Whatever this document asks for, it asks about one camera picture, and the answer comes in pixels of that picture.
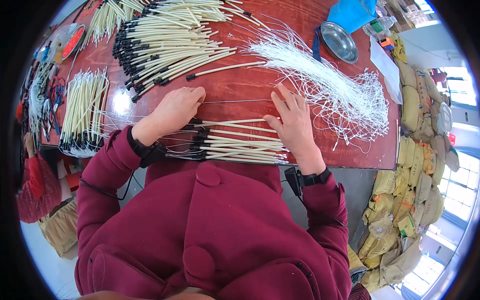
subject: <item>stainless steel bowl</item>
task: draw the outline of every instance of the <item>stainless steel bowl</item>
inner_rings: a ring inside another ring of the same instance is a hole
[[[339,25],[323,22],[320,26],[323,44],[328,52],[347,63],[355,63],[359,59],[357,45],[353,38]]]

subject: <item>hand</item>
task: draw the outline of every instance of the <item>hand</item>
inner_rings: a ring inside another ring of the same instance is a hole
[[[326,166],[322,152],[313,140],[309,106],[305,98],[292,94],[283,84],[278,85],[278,90],[285,98],[286,105],[275,92],[272,92],[271,96],[283,124],[272,115],[266,115],[264,119],[278,133],[283,145],[295,156],[302,174],[320,175]]]
[[[24,136],[24,144],[27,148],[28,157],[35,157],[35,146],[33,143],[33,135],[31,132],[27,132]]]
[[[166,94],[156,109],[132,128],[132,137],[145,146],[181,129],[205,100],[203,87],[183,87]]]

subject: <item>tangled white cords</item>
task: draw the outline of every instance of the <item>tangled white cords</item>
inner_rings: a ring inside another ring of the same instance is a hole
[[[384,98],[378,74],[365,72],[352,78],[340,72],[333,63],[315,60],[312,50],[300,36],[281,23],[268,24],[282,29],[248,29],[259,38],[247,41],[242,53],[264,59],[266,63],[256,67],[280,72],[284,75],[280,80],[286,78],[292,82],[297,92],[313,106],[315,128],[331,129],[338,139],[354,146],[357,145],[351,139],[373,142],[378,136],[387,134],[388,101]],[[317,118],[322,118],[327,127],[320,127]]]

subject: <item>window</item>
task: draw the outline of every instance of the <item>window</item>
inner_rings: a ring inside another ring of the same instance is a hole
[[[439,69],[447,73],[446,82],[437,83],[437,88],[440,92],[449,94],[452,101],[473,106],[477,105],[472,79],[466,68],[445,67]]]
[[[414,0],[415,3],[420,7],[425,14],[434,13],[433,8],[425,0]]]
[[[445,196],[445,210],[468,221],[477,194],[479,160],[458,152],[460,169],[452,172],[445,166],[438,189]]]
[[[419,264],[412,273],[405,276],[402,287],[405,286],[419,296],[425,294],[435,283],[445,266],[427,255],[420,258]]]

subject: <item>red wooden table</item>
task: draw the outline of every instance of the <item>red wooden table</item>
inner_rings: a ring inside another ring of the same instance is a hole
[[[261,13],[282,20],[290,28],[295,30],[307,45],[311,46],[314,28],[327,19],[329,9],[335,3],[336,0],[325,0],[321,2],[313,0],[245,0],[241,7],[244,10],[251,12],[264,23],[270,22],[271,19],[261,16]],[[83,12],[80,13],[76,22],[89,26],[92,14],[82,17]],[[77,13],[78,10],[73,12],[72,15],[61,24],[61,26],[70,24]],[[244,27],[251,25],[248,21],[236,16],[233,17],[233,22]],[[214,35],[212,39],[215,41],[223,41],[223,47],[242,47],[245,45],[243,42],[244,40],[247,40],[248,38],[256,38],[253,33],[231,23],[210,22],[208,26],[212,27],[213,31],[219,31],[219,33]],[[330,56],[322,49],[321,55],[327,60],[335,62],[339,70],[349,76],[362,73],[365,68],[368,68],[370,72],[377,71],[377,68],[370,61],[370,40],[368,36],[366,36],[360,29],[352,33],[352,37],[359,50],[359,59],[355,64],[342,62],[339,59]],[[203,86],[207,93],[205,102],[269,99],[270,93],[273,90],[273,85],[271,83],[274,83],[275,80],[282,76],[275,71],[263,68],[247,69],[246,67],[202,75],[189,82],[186,81],[185,76],[181,76],[165,86],[155,86],[145,93],[136,104],[134,104],[131,102],[130,97],[135,95],[135,92],[133,89],[129,91],[125,88],[124,82],[128,77],[124,75],[123,69],[118,65],[118,61],[112,57],[112,45],[113,37],[108,43],[105,37],[97,47],[95,47],[95,44],[88,45],[78,54],[70,75],[70,80],[80,71],[80,69],[85,71],[90,67],[90,69],[95,70],[96,68],[104,69],[108,66],[110,88],[108,91],[106,110],[121,115],[148,115],[153,109],[155,109],[166,93],[183,86]],[[73,55],[60,65],[60,77],[67,79],[72,59]],[[194,70],[194,72],[254,61],[257,61],[257,58],[253,56],[243,56],[236,53],[235,55],[204,65]],[[339,140],[335,151],[332,151],[337,142],[337,135],[331,130],[314,129],[313,134],[315,142],[320,147],[328,166],[380,169],[395,168],[399,109],[398,105],[390,99],[381,73],[379,74],[379,77],[380,82],[384,86],[384,95],[390,102],[388,108],[388,134],[382,137],[377,137],[376,141],[372,142],[371,147],[369,143],[352,140],[356,145],[361,146],[363,151],[368,150],[370,147],[369,152],[364,154],[359,148],[352,145],[346,145],[343,140]],[[62,105],[57,111],[57,120],[60,122],[60,125],[63,124],[65,109],[66,105]],[[202,120],[226,121],[262,118],[265,114],[278,116],[271,101],[205,103],[200,106],[197,117]],[[320,118],[317,118],[316,122],[318,122],[316,123],[317,127],[326,127],[326,124]],[[252,126],[265,126],[268,128],[266,122],[259,122],[252,124]],[[261,135],[269,134],[268,132],[243,132]],[[58,144],[58,141],[59,137],[54,131],[50,133],[50,141],[48,143],[45,137],[42,136],[43,144],[55,145]],[[292,157],[289,157],[288,160],[291,163],[295,162]]]

